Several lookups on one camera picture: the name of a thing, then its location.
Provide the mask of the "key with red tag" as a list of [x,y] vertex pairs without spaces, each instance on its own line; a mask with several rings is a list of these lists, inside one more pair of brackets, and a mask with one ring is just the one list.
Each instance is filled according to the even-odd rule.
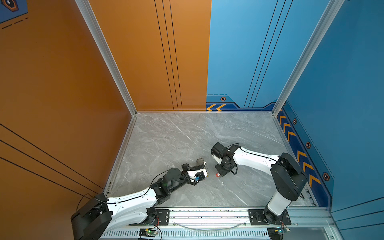
[[221,184],[223,184],[222,177],[221,177],[220,173],[217,173],[217,174],[216,174],[216,177],[218,178],[218,181],[219,181]]

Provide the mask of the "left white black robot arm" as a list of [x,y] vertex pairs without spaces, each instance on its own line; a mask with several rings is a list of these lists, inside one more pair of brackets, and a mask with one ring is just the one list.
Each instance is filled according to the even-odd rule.
[[184,185],[195,186],[208,176],[206,165],[183,164],[156,175],[146,189],[120,197],[101,193],[71,216],[74,239],[98,240],[104,233],[129,225],[156,224],[156,206]]

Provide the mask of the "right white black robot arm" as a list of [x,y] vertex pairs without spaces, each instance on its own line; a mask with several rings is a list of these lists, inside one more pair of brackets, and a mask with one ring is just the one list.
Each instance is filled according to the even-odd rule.
[[287,207],[301,196],[308,178],[290,154],[267,155],[243,149],[239,144],[225,147],[216,143],[211,148],[211,155],[217,162],[217,177],[224,177],[228,173],[236,175],[238,166],[250,167],[272,176],[276,191],[263,210],[249,210],[252,225],[291,224]]

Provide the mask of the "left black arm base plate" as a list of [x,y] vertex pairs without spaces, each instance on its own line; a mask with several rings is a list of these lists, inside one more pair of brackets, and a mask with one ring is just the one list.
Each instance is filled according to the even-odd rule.
[[132,226],[168,226],[170,220],[169,209],[155,209],[148,213],[147,218],[139,223],[132,224]]

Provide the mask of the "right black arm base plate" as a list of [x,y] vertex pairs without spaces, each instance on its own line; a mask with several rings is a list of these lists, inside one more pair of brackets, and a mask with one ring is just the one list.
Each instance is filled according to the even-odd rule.
[[248,210],[249,219],[252,226],[266,226],[266,225],[284,225],[289,226],[292,224],[288,211],[284,210],[279,216],[273,214],[269,210],[250,209]]

